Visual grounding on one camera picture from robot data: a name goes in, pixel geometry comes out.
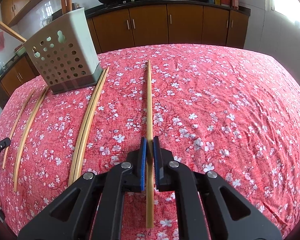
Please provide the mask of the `brown lower kitchen cabinets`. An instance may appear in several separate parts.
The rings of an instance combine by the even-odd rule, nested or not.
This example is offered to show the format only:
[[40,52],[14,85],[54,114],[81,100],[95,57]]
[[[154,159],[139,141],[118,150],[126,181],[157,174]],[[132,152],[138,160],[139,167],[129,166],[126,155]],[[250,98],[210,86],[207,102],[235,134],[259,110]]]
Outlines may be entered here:
[[[154,44],[195,43],[243,48],[250,10],[190,1],[145,1],[85,12],[98,53]],[[0,78],[8,95],[41,76],[27,52]]]

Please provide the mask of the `red floral tablecloth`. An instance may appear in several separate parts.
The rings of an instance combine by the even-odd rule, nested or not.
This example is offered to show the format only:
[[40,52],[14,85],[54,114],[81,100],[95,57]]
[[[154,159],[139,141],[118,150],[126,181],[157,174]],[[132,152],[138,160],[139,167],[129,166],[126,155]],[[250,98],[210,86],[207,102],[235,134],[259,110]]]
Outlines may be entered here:
[[[300,220],[300,86],[274,58],[195,44],[145,46],[101,54],[109,70],[91,125],[83,172],[101,174],[124,161],[146,135],[146,68],[152,68],[153,133],[190,169],[217,172],[287,236]],[[28,118],[47,87],[41,76],[15,90],[0,116],[10,136],[23,102],[0,201],[14,233],[68,186],[72,154],[93,88],[52,94],[32,123],[13,172]]]

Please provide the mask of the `perforated beige utensil holder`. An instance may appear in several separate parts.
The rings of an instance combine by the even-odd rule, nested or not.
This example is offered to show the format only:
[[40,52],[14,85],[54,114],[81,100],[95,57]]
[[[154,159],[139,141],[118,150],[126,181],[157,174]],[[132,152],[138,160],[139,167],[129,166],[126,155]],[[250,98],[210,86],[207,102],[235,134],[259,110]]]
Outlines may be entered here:
[[101,76],[83,8],[52,21],[23,46],[53,94],[94,86]]

